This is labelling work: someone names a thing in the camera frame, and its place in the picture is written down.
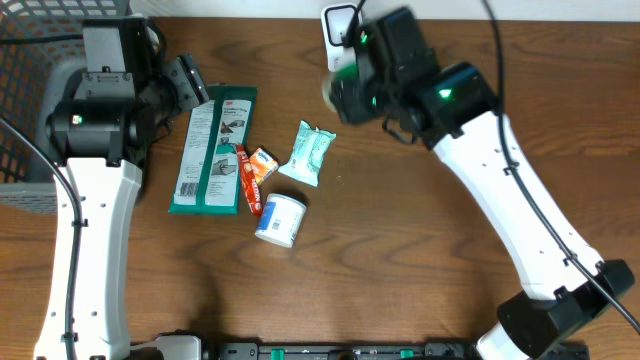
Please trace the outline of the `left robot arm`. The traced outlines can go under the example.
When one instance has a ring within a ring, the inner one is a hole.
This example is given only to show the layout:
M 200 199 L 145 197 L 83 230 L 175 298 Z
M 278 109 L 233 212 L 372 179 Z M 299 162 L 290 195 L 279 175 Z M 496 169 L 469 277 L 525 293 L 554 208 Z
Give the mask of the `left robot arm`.
M 55 153 L 57 233 L 36 359 L 205 359 L 205 340 L 176 330 L 134 345 L 125 292 L 128 239 L 159 127 L 209 99 L 189 54 L 170 62 L 92 61 L 76 96 L 46 122 Z

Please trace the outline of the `orange snack packet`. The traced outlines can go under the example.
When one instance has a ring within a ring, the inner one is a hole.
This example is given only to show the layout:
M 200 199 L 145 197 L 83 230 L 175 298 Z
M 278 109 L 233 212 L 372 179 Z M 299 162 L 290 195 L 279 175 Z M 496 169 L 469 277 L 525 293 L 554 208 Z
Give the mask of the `orange snack packet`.
M 261 185 L 279 168 L 278 161 L 263 148 L 257 148 L 249 160 L 258 185 Z

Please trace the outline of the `green lid white jar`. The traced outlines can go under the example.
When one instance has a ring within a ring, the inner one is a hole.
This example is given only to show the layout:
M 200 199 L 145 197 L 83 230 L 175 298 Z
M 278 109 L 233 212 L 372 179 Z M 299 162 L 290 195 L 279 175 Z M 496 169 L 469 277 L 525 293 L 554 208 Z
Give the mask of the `green lid white jar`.
M 341 88 L 341 83 L 344 80 L 350 80 L 353 78 L 358 79 L 358 68 L 355 63 L 347 65 L 336 72 L 331 72 L 325 78 L 321 86 L 321 92 L 323 100 L 330 111 L 334 113 L 337 112 L 334 101 L 331 99 L 333 94 L 336 92 L 335 87 Z

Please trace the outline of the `mint green wipes pack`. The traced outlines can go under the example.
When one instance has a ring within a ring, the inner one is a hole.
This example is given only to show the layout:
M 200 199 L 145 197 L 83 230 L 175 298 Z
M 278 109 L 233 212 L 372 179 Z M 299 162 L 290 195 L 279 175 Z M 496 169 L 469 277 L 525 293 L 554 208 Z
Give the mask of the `mint green wipes pack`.
M 289 161 L 278 172 L 307 185 L 317 187 L 324 156 L 336 135 L 326 130 L 312 128 L 302 120 Z

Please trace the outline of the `green box with label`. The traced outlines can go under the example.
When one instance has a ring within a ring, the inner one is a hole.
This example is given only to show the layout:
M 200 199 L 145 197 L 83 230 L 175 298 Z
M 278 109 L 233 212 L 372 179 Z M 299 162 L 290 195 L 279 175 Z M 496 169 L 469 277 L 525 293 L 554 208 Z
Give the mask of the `green box with label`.
M 241 190 L 235 147 L 246 143 L 257 100 L 252 86 L 216 85 L 191 111 L 169 207 L 179 215 L 235 215 Z

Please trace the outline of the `red packet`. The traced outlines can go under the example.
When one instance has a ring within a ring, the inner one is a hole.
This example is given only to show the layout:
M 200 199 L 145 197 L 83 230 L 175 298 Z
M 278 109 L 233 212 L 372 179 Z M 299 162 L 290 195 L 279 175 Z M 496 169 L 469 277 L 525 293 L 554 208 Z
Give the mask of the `red packet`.
M 235 145 L 236 155 L 239 163 L 239 174 L 245 198 L 250 211 L 255 216 L 261 216 L 263 205 L 259 185 L 256 182 L 250 158 L 241 144 Z

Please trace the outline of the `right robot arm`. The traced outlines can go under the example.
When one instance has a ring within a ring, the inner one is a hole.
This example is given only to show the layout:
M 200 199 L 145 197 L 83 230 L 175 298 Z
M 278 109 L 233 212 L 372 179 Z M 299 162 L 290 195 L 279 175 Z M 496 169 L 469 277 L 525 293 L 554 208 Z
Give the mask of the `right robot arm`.
M 469 191 L 506 248 L 521 291 L 480 337 L 482 359 L 539 359 L 609 309 L 635 278 L 606 260 L 570 224 L 522 152 L 478 70 L 403 68 L 399 76 L 351 65 L 323 86 L 342 122 L 398 121 L 396 138 L 422 142 Z

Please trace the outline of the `white tub blue label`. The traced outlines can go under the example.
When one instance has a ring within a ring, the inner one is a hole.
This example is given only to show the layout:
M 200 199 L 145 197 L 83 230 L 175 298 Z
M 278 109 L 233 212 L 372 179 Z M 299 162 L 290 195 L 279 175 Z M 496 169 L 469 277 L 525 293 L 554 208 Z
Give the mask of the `white tub blue label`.
M 302 202 L 292 197 L 271 193 L 267 197 L 255 236 L 281 247 L 292 248 L 306 210 Z

